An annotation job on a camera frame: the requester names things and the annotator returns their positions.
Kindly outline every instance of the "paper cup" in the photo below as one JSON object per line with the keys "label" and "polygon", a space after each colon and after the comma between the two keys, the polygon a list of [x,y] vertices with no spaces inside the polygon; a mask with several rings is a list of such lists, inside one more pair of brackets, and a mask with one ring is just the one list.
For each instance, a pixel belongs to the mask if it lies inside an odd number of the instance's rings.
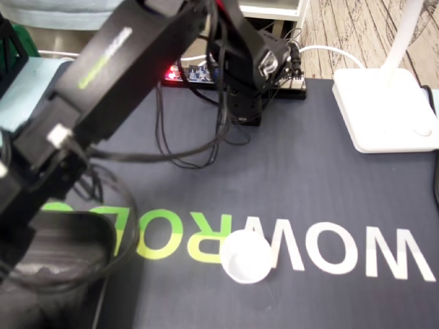
{"label": "paper cup", "polygon": [[260,234],[238,230],[227,236],[219,252],[224,271],[241,284],[263,280],[273,264],[272,248]]}

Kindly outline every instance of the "white desk lamp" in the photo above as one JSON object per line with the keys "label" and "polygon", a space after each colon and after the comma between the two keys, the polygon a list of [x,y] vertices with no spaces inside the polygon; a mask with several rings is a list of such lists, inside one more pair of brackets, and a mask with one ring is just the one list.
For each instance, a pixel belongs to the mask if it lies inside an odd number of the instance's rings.
{"label": "white desk lamp", "polygon": [[439,121],[418,82],[398,68],[423,0],[407,0],[390,53],[380,69],[340,69],[333,93],[361,153],[403,153],[439,149]]}

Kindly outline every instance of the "lamp base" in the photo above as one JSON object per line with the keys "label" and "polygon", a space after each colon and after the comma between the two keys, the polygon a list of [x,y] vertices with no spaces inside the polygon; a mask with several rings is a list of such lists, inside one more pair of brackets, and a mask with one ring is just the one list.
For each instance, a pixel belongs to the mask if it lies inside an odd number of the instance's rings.
{"label": "lamp base", "polygon": [[340,69],[333,93],[361,153],[439,149],[439,121],[405,69]]}

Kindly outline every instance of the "black mat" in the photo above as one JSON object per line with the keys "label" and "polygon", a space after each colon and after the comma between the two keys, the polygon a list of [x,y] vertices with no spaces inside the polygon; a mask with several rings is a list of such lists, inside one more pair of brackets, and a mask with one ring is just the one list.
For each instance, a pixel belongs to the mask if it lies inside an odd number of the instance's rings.
{"label": "black mat", "polygon": [[[248,129],[251,144],[222,145],[217,162],[208,169],[108,163],[129,184],[142,214],[165,209],[179,217],[182,240],[168,257],[137,256],[112,277],[99,328],[439,328],[438,285],[425,280],[408,248],[407,280],[395,278],[380,247],[377,277],[366,276],[367,227],[379,228],[395,259],[397,230],[402,229],[401,237],[409,230],[428,268],[439,276],[434,155],[356,152],[331,92],[332,82],[307,80],[307,87],[306,101],[273,101],[262,126]],[[182,89],[165,88],[164,99],[173,150],[212,137],[215,110],[210,105]],[[155,109],[155,96],[150,95],[100,147],[156,152]],[[74,196],[67,203],[75,209],[91,207]],[[106,204],[123,205],[112,193]],[[277,268],[265,282],[233,282],[221,265],[189,255],[188,241],[200,231],[191,212],[201,212],[215,232],[224,214],[232,216],[232,230],[244,228],[249,216],[259,217],[269,242],[276,223],[285,224],[276,220],[287,219],[305,270],[293,270],[283,239]],[[306,235],[320,222],[339,225],[355,241],[358,258],[348,273],[327,273],[310,258]],[[147,227],[146,245],[160,249],[170,234],[169,222],[155,219]],[[344,260],[339,235],[323,232],[318,246],[327,262]],[[218,242],[203,241],[200,249],[217,252]],[[400,253],[400,278],[404,259]]]}

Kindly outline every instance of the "desk mat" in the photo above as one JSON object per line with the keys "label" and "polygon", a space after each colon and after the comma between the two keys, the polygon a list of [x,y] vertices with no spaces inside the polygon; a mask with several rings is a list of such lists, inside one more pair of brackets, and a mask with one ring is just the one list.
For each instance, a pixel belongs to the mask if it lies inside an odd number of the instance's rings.
{"label": "desk mat", "polygon": [[[134,193],[144,234],[109,281],[98,328],[439,327],[434,155],[355,151],[332,84],[307,80],[306,100],[273,101],[262,126],[246,128],[252,142],[222,143],[207,169],[105,162]],[[173,151],[212,138],[212,106],[185,89],[164,88],[164,102]],[[155,114],[151,93],[99,147],[156,153]],[[102,212],[122,235],[127,210],[111,191]],[[220,241],[246,225],[277,259],[253,285],[218,264]]]}

